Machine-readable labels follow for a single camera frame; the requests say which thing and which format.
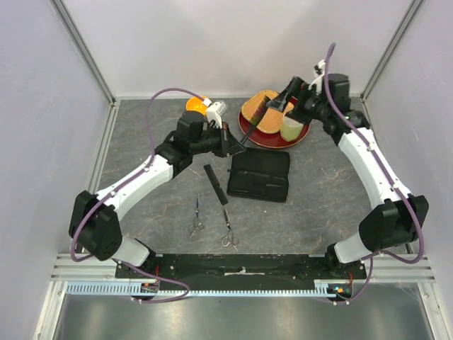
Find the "black tail comb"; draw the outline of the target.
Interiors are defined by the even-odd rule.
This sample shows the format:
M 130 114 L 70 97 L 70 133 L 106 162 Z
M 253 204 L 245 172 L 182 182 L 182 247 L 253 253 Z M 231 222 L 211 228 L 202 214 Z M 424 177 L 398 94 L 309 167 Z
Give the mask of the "black tail comb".
M 271 100 L 267 96 L 264 97 L 262 102 L 259 104 L 257 107 L 255 113 L 253 114 L 253 117 L 251 118 L 251 121 L 249 122 L 249 129 L 247 132 L 244 133 L 244 136 L 241 139 L 242 143 L 245 143 L 250 136 L 254 133 L 256 129 L 258 129 L 258 124 L 260 121 L 263 119 L 263 116 L 265 115 L 267 111 L 267 106 L 266 103 Z

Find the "black zip tool case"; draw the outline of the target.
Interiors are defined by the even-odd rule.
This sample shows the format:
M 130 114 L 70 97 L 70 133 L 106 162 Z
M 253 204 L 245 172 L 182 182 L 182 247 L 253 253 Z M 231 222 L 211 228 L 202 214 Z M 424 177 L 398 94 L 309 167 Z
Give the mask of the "black zip tool case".
M 226 193 L 284 203 L 289 191 L 289 168 L 288 152 L 249 147 L 232 157 Z

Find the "black straight comb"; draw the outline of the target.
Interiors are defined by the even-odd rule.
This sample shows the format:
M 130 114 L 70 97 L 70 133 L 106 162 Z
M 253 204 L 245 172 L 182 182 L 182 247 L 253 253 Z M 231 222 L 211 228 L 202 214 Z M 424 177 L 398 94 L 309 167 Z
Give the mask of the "black straight comb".
M 220 186 L 219 180 L 210 164 L 206 164 L 203 166 L 203 169 L 205 170 L 205 173 L 207 174 L 208 179 L 210 180 L 210 183 L 214 189 L 214 192 L 216 193 L 219 202 L 221 205 L 226 205 L 229 201 L 223 191 L 223 189 Z

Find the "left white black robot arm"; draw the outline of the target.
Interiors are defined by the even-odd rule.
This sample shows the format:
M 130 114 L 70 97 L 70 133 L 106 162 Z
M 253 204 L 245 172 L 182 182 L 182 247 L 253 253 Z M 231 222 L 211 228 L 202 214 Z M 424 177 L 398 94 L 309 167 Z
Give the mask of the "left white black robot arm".
M 195 155 L 211 152 L 217 157 L 230 157 L 244 150 L 227 123 L 216 127 L 207 123 L 201 113 L 184 112 L 176 129 L 135 170 L 95 194 L 78 194 L 69 226 L 72 259 L 81 260 L 74 252 L 82 247 L 88 252 L 87 259 L 129 263 L 139 278 L 149 278 L 156 268 L 152 258 L 155 253 L 138 239 L 126 237 L 121 219 L 154 189 L 188 168 Z

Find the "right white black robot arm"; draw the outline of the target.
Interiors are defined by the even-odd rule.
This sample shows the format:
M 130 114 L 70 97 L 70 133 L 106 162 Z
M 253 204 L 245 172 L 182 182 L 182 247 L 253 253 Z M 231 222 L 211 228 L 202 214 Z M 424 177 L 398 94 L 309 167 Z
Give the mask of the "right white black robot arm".
M 282 112 L 291 101 L 295 105 L 289 118 L 303 125 L 321 122 L 356 170 L 372 208 L 353 236 L 331 245 L 331 256 L 323 266 L 326 274 L 342 278 L 350 263 L 390 254 L 392 247 L 411 242 L 418 243 L 418 254 L 406 263 L 418 263 L 425 252 L 422 226 L 429 203 L 402 184 L 379 149 L 364 113 L 352 110 L 349 78 L 327 74 L 308 84 L 295 76 L 266 106 Z

